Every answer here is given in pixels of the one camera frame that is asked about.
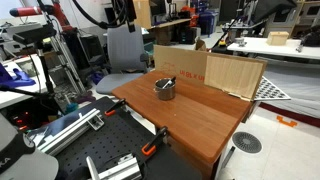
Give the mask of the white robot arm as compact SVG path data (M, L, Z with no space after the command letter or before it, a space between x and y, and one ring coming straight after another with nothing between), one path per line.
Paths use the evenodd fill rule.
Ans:
M58 169L56 158L0 115L0 180L54 180Z

